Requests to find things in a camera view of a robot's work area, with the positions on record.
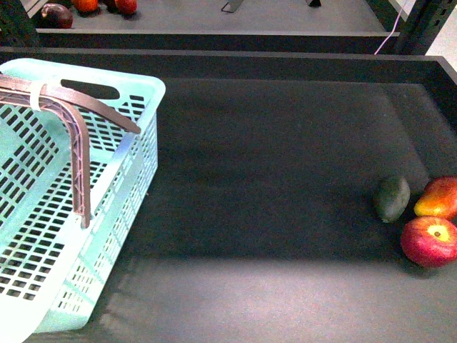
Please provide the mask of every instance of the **white tape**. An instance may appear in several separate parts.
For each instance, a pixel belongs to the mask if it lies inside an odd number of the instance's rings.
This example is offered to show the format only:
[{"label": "white tape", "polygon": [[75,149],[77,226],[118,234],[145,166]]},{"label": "white tape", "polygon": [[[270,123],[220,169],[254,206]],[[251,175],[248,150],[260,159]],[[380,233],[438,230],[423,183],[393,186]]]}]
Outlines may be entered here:
[{"label": "white tape", "polygon": [[32,81],[30,83],[30,107],[34,111],[41,111],[39,98],[43,86],[46,84],[43,80]]}]

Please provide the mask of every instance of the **pink cable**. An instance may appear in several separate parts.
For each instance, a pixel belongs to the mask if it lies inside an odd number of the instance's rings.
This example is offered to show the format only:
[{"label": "pink cable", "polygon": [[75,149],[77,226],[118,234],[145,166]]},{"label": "pink cable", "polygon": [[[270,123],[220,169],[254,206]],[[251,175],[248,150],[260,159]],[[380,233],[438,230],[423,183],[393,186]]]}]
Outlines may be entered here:
[{"label": "pink cable", "polygon": [[381,43],[381,45],[378,47],[378,50],[376,50],[376,52],[374,53],[375,55],[378,54],[378,52],[382,49],[382,47],[384,46],[384,44],[389,40],[389,38],[392,37],[393,33],[395,32],[395,29],[397,28],[397,25],[398,25],[398,21],[400,20],[400,16],[401,16],[401,12],[403,12],[403,9],[405,8],[405,6],[408,4],[409,0],[406,0],[405,3],[403,4],[403,6],[401,7],[400,11],[398,12],[398,16],[397,16],[397,19],[395,20],[395,24],[393,25],[393,29],[392,29],[392,32],[391,34],[389,34],[387,36],[386,39],[384,39],[384,41]]}]

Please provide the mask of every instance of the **gray surface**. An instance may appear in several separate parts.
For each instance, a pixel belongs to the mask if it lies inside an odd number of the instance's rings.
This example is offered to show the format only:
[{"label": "gray surface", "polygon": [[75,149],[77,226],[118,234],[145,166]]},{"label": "gray surface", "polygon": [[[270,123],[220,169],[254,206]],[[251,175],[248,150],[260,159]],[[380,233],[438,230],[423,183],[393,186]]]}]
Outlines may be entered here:
[{"label": "gray surface", "polygon": [[414,267],[411,208],[385,225],[366,197],[457,173],[422,86],[165,81],[159,171],[91,322],[27,343],[457,342],[457,264]]},{"label": "gray surface", "polygon": [[364,0],[322,1],[312,9],[305,0],[245,0],[234,14],[221,11],[226,0],[138,0],[138,14],[129,20],[110,14],[81,18],[74,28],[147,30],[158,33],[345,33],[382,32],[383,27]]}]

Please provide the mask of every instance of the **floor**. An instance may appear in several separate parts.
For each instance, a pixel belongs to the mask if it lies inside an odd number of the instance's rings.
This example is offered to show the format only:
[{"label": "floor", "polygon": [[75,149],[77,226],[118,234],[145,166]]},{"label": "floor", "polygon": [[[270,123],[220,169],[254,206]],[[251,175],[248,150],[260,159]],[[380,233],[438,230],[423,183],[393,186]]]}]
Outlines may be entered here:
[{"label": "floor", "polygon": [[123,20],[101,6],[102,15],[81,18],[74,28],[145,30],[158,33],[343,34],[384,31],[364,0],[323,0],[313,9],[305,0],[245,0],[238,11],[221,11],[226,0],[138,0],[134,18]]}]

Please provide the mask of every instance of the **eggplant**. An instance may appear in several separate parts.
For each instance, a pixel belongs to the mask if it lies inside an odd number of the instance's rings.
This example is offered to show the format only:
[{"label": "eggplant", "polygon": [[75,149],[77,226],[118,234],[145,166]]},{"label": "eggplant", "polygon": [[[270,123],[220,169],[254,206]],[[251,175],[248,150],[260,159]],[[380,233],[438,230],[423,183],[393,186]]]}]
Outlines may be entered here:
[{"label": "eggplant", "polygon": [[73,15],[65,6],[60,4],[45,4],[41,9],[41,20],[45,27],[52,29],[70,29]]}]

